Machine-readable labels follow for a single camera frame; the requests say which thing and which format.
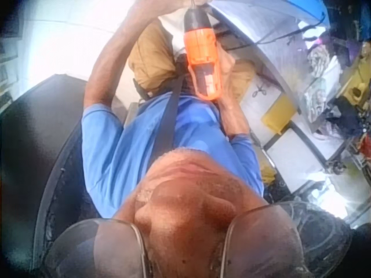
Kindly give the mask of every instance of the eyeglasses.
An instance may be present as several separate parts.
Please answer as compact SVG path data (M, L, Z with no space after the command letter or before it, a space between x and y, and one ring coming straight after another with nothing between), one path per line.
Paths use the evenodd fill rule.
M349 242L349 227L311 204L258 208L231 223L220 277L323 277L341 260ZM49 250L43 271L60 278L152 277L138 228L105 219L68 228Z

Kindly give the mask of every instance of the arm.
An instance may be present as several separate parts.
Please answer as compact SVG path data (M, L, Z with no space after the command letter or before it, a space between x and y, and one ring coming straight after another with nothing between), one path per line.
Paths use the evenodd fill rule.
M243 114L241 106L232 95L230 88L230 73L235 60L220 45L218 45L218 48L224 88L223 95L217 100L221 124L229 139L233 139L239 134L249 135L250 126L248 120Z
M206 2L196 0L198 5ZM158 16L190 5L191 0L137 0L94 65L86 85L84 108L97 103L110 107L126 60L146 26Z

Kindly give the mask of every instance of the forearm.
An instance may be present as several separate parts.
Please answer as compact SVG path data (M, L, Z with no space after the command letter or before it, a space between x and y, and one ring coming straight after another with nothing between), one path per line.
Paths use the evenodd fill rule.
M230 94L222 96L217 101L217 105L220 111L222 127L229 139L238 134L250 134L249 122L243 114L241 106L233 96L230 96Z
M153 21L145 5L138 1L108 41L86 85L84 107L96 103L111 106L123 68L140 34Z

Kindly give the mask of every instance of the shirt sleeve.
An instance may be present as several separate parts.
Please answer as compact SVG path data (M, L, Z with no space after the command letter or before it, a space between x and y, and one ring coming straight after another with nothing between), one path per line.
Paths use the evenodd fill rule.
M123 127L111 108L103 104L85 109L81 125L83 171L90 192L109 172Z
M261 178L259 161L257 160L250 137L246 134L239 134L230 143L245 169L247 182L255 192L263 196L264 185Z

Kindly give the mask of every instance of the leg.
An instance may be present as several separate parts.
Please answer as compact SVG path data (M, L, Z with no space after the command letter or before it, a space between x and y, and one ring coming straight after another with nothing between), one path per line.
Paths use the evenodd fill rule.
M240 102L255 77L255 66L251 61L237 60L231 74L232 93Z
M160 20L155 20L140 35L128 59L135 80L154 96L162 84L177 77L171 39Z

